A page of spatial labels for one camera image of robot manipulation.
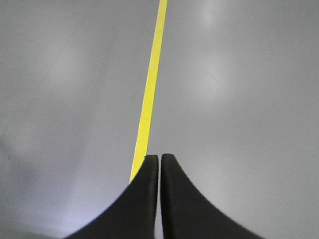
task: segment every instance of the yellow tape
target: yellow tape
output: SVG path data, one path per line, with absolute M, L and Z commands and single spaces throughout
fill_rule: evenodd
M 167 0 L 159 0 L 159 11 L 156 20 L 155 33 L 151 51 L 151 59 L 149 64 L 149 71 L 146 80 L 144 99 L 142 105 L 142 112 L 139 124 L 139 131 L 136 140 L 134 159 L 132 164 L 132 171 L 130 182 L 134 179 L 139 171 L 144 157 L 147 154 L 149 135 L 151 130 L 153 104 L 155 97 L 156 81 L 159 72 L 160 51 L 163 39 Z

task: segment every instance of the black foam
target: black foam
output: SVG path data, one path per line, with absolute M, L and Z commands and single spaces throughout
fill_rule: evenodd
M 165 239 L 261 239 L 206 200 L 172 154 L 162 156 L 160 202 Z
M 153 239 L 159 160 L 148 155 L 120 197 L 91 223 L 66 239 Z

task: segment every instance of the concrete floor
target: concrete floor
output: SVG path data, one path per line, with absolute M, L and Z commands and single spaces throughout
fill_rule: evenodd
M 0 1 L 0 236 L 61 238 L 127 186 L 158 3 Z M 268 239 L 318 238 L 318 62 L 317 0 L 170 0 L 149 154 Z

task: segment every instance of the curved black piece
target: curved black piece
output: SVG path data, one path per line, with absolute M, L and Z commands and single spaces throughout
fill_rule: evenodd
M 153 239 L 159 160 L 148 155 L 120 197 L 101 215 L 66 239 Z
M 206 200 L 173 154 L 162 156 L 160 202 L 165 239 L 261 239 Z

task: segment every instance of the floor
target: floor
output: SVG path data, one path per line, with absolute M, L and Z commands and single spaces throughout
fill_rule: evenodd
M 0 0 L 0 236 L 62 238 L 127 186 L 158 3 Z M 167 6 L 149 154 L 268 239 L 319 237 L 318 22 L 317 0 Z

